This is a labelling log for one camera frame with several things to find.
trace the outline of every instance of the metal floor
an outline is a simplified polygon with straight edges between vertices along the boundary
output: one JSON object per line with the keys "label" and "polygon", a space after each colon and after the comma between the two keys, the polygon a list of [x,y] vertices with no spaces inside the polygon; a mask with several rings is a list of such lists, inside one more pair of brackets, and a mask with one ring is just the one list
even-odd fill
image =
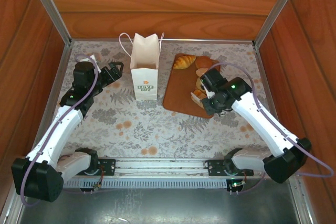
{"label": "metal floor", "polygon": [[22,224],[298,223],[289,185],[266,180],[245,195],[222,189],[116,189],[95,195],[63,192],[54,203],[22,211]]}

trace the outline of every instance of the wooden cutting board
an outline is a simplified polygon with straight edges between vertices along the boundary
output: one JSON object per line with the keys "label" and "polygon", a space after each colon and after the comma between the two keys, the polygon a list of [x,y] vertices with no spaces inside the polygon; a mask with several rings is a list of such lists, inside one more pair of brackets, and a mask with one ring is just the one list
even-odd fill
{"label": "wooden cutting board", "polygon": [[[184,54],[177,54],[174,62],[182,55]],[[196,70],[195,62],[186,69],[172,69],[164,94],[163,107],[166,110],[201,118],[212,118],[213,115],[207,115],[204,109],[191,100],[190,92],[195,91],[198,78]]]}

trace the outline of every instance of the leaf pattern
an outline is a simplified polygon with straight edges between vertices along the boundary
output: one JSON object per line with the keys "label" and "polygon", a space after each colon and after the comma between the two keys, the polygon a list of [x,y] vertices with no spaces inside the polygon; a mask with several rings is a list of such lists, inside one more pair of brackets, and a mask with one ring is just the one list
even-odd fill
{"label": "leaf pattern", "polygon": [[[131,52],[131,43],[123,45]],[[247,127],[247,122],[234,111],[203,119],[162,107],[174,56],[179,52],[205,55],[219,62],[243,66],[256,81],[259,100],[268,107],[252,45],[164,43],[159,62],[157,100],[137,102],[130,57],[118,42],[75,41],[59,100],[72,85],[74,56],[77,54],[94,54],[99,67],[107,66],[111,61],[122,61],[124,71],[120,80],[94,98],[94,104],[71,134],[62,153],[89,147],[97,150],[99,156],[110,157],[223,158],[236,147],[267,150],[256,131]],[[242,77],[249,83],[244,74],[233,67],[222,66],[222,74],[228,80]]]}

